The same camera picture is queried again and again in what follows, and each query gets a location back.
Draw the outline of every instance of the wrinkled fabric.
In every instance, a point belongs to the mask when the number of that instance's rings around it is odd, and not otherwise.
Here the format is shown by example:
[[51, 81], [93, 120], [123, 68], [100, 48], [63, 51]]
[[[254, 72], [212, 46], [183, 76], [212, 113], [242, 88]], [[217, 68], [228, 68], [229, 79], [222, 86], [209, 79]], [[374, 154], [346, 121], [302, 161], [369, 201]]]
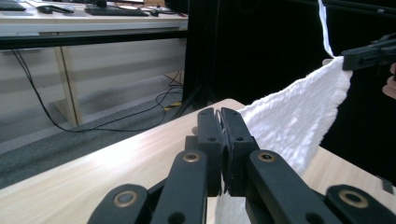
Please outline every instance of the wrinkled fabric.
[[[351, 71], [343, 71], [344, 57], [335, 57], [286, 89], [240, 109], [260, 149], [273, 150], [301, 175], [318, 150], [324, 134], [347, 97]], [[250, 223], [245, 198], [219, 197], [216, 223]]]

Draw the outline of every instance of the light wood tabletop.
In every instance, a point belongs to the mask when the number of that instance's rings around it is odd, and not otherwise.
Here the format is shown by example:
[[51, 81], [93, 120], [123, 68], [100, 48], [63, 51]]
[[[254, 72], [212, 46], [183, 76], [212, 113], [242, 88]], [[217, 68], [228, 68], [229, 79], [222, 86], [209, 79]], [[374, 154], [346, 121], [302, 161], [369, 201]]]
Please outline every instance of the light wood tabletop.
[[[211, 105], [234, 110], [244, 106], [227, 99]], [[157, 128], [70, 161], [0, 190], [0, 223], [87, 223], [109, 191], [130, 183], [146, 189], [167, 177], [186, 135], [197, 125], [193, 112]], [[350, 184], [370, 193], [396, 212], [396, 197], [380, 180], [320, 148], [303, 179], [324, 193], [334, 184]], [[207, 223], [214, 223], [217, 198], [208, 199]]]

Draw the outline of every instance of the wire on floor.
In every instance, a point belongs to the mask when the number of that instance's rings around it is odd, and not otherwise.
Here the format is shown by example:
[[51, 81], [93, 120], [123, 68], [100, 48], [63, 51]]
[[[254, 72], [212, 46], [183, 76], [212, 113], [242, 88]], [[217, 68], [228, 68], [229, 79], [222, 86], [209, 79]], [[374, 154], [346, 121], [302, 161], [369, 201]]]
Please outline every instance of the wire on floor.
[[168, 87], [180, 87], [183, 88], [183, 71], [177, 71], [176, 75], [174, 77], [169, 77], [168, 75], [164, 75], [165, 77], [171, 79], [171, 81], [168, 84]]
[[23, 69], [23, 72], [24, 72], [25, 75], [27, 76], [30, 85], [32, 86], [33, 90], [35, 91], [35, 95], [37, 96], [37, 99], [38, 99], [38, 101], [40, 102], [40, 105], [41, 105], [41, 107], [43, 108], [43, 110], [44, 110], [45, 114], [47, 115], [47, 117], [49, 118], [49, 120], [52, 122], [52, 124], [53, 124], [54, 126], [56, 126], [57, 128], [59, 128], [59, 129], [65, 131], [65, 132], [68, 132], [68, 133], [85, 133], [85, 132], [90, 132], [90, 131], [111, 131], [111, 132], [122, 132], [122, 133], [125, 133], [125, 132], [142, 132], [142, 131], [146, 131], [146, 130], [152, 129], [152, 128], [154, 128], [154, 127], [160, 125], [160, 124], [163, 122], [163, 120], [164, 120], [164, 118], [165, 118], [165, 111], [164, 111], [164, 110], [163, 110], [163, 116], [162, 116], [161, 120], [160, 120], [158, 123], [156, 123], [156, 124], [154, 124], [154, 125], [152, 125], [152, 126], [150, 126], [150, 127], [147, 127], [147, 128], [136, 129], [136, 130], [120, 130], [120, 129], [100, 128], [100, 127], [103, 127], [103, 126], [105, 126], [105, 125], [107, 125], [107, 124], [110, 124], [110, 123], [113, 123], [113, 122], [116, 122], [116, 121], [119, 121], [119, 120], [122, 120], [122, 119], [127, 119], [127, 118], [129, 118], [129, 117], [132, 117], [132, 116], [135, 116], [135, 115], [138, 115], [138, 114], [142, 114], [142, 113], [148, 112], [148, 111], [150, 111], [151, 109], [154, 109], [154, 108], [157, 107], [157, 106], [161, 106], [162, 108], [164, 108], [164, 106], [162, 106], [161, 103], [163, 102], [163, 100], [165, 99], [165, 97], [166, 97], [167, 94], [172, 94], [172, 93], [181, 94], [180, 91], [178, 91], [178, 92], [172, 92], [173, 90], [179, 90], [181, 87], [180, 87], [180, 86], [171, 86], [171, 85], [170, 85], [170, 84], [172, 83], [172, 81], [171, 81], [171, 83], [168, 85], [168, 86], [170, 87], [169, 90], [168, 90], [167, 92], [165, 92], [165, 93], [159, 94], [159, 95], [156, 97], [156, 99], [155, 99], [156, 105], [154, 105], [154, 106], [152, 106], [152, 107], [150, 107], [150, 108], [148, 108], [148, 109], [145, 109], [145, 110], [142, 110], [142, 111], [133, 113], [133, 114], [131, 114], [131, 115], [124, 116], [124, 117], [119, 118], [119, 119], [111, 120], [111, 121], [109, 121], [109, 122], [106, 122], [106, 123], [97, 125], [97, 126], [95, 126], [95, 127], [93, 127], [93, 128], [90, 128], [90, 129], [84, 129], [84, 130], [67, 130], [67, 129], [63, 128], [62, 126], [60, 126], [58, 123], [55, 122], [55, 120], [54, 120], [54, 119], [52, 118], [52, 116], [50, 115], [50, 112], [48, 111], [48, 109], [44, 106], [43, 100], [41, 99], [41, 96], [40, 96], [40, 94], [38, 93], [37, 88], [35, 87], [35, 83], [33, 82], [33, 78], [32, 78], [32, 74], [31, 74], [31, 72], [30, 72], [30, 69], [29, 69], [27, 63], [25, 62], [25, 60], [23, 59], [21, 53], [20, 53], [17, 49], [13, 49], [13, 50], [12, 50], [12, 53], [13, 53], [14, 56], [17, 58], [18, 63], [20, 64], [20, 66], [21, 66], [22, 69]]

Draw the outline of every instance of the table surface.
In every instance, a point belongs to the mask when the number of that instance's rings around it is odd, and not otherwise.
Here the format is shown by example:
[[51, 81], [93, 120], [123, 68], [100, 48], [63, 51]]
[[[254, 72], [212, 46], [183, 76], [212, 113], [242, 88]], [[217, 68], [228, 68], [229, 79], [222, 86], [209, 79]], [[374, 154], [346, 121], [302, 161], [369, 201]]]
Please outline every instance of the table surface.
[[84, 11], [85, 5], [67, 4], [75, 8], [73, 14], [53, 12], [44, 14], [35, 7], [52, 4], [64, 7], [62, 3], [37, 3], [25, 0], [20, 5], [26, 8], [23, 12], [0, 11], [0, 35], [14, 33], [44, 33], [44, 32], [88, 32], [134, 29], [187, 29], [188, 17], [177, 14], [160, 14], [159, 17], [125, 17], [125, 16], [93, 16]]
[[[227, 99], [211, 107], [244, 106]], [[86, 223], [115, 187], [131, 183], [149, 189], [167, 177], [176, 154], [184, 150], [186, 135], [193, 135], [197, 113], [1, 189], [0, 222]], [[396, 213], [396, 197], [382, 190], [380, 179], [321, 147], [302, 178], [322, 194], [331, 185], [355, 186]], [[214, 223], [216, 203], [217, 198], [208, 199], [207, 223]]]

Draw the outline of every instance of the keyboard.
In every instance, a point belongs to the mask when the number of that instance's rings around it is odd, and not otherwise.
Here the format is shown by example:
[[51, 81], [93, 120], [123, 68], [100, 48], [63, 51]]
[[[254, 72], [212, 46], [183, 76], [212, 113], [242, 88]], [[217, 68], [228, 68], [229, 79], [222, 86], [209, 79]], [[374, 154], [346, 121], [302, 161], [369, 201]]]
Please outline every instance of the keyboard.
[[14, 1], [0, 0], [0, 11], [24, 11], [25, 7]]
[[96, 7], [96, 6], [87, 6], [85, 11], [93, 16], [134, 16], [134, 17], [147, 17], [147, 14], [144, 11], [137, 9], [123, 9], [119, 7]]

